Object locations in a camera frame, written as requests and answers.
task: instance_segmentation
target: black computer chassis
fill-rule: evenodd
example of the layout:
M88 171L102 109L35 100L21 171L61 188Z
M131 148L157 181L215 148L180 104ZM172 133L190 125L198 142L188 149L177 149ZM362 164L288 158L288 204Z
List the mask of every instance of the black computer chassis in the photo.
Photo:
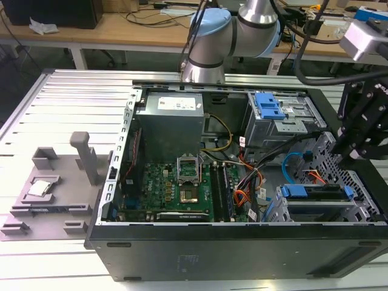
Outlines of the black computer chassis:
M308 92L335 135L341 124L323 93L297 90ZM355 161L346 169L357 172L386 220L388 185L376 168ZM339 278L388 252L388 226L91 224L85 247L115 281Z

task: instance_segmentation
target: gray plastic post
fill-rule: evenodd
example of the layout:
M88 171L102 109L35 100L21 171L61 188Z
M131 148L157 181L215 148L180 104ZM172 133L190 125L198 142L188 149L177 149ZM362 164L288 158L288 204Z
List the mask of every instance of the gray plastic post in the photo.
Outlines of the gray plastic post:
M70 138L70 145L77 149L90 185L96 185L98 179L97 163L96 159L90 153L88 141L89 133L73 132L72 137Z
M51 159L58 159L52 147L38 147L32 156L32 161L38 170L53 170Z
M86 233L88 225L83 220L67 220L64 223L63 229L68 235Z
M22 222L4 223L0 231L5 235L26 235L30 227Z

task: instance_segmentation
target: white table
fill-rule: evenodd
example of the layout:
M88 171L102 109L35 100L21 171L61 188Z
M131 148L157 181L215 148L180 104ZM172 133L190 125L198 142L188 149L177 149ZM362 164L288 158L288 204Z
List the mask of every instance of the white table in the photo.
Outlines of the white table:
M36 146L75 153L74 130L90 133L97 154L108 154L133 79L178 79L176 73L57 70L42 75L0 130L0 225L33 164ZM227 82L304 87L294 77L227 75ZM324 87L338 107L342 86ZM388 178L388 162L375 163ZM388 290L388 255L341 279L116 283L81 240L0 242L0 290Z

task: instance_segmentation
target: table leg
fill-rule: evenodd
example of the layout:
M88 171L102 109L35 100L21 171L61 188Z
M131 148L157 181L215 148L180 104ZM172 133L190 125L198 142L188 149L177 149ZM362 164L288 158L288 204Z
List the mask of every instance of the table leg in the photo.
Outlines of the table leg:
M5 50L5 52L13 59L17 59L19 57L18 52L15 49L14 45L6 45L3 44L2 48Z
M280 69L282 58L272 58L267 70L267 75L276 76Z
M121 52L121 64L126 65L128 64L128 58L127 58L127 51L123 50Z
M71 48L73 55L73 60L75 63L75 68L77 70L87 70L87 64L85 60L85 55L82 49L80 48Z
M335 62L332 67L330 68L330 74L334 75L337 73L338 69L340 68L341 63L340 62Z
M230 65L231 70L236 70L238 66L238 57L232 56L232 64Z

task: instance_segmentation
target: blue clip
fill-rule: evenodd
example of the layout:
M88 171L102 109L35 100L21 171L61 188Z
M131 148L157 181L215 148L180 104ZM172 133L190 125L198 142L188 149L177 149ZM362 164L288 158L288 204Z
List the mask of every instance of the blue clip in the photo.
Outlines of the blue clip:
M354 192L353 192L353 188L351 188L351 186L345 186L344 187L344 191L345 191L345 194L347 195L347 197L349 199L353 199L354 198Z
M303 185L284 185L281 187L283 197L307 197L306 189Z
M256 93L255 101L263 119L283 120L286 118L286 115L280 110L280 103L273 97L272 93Z

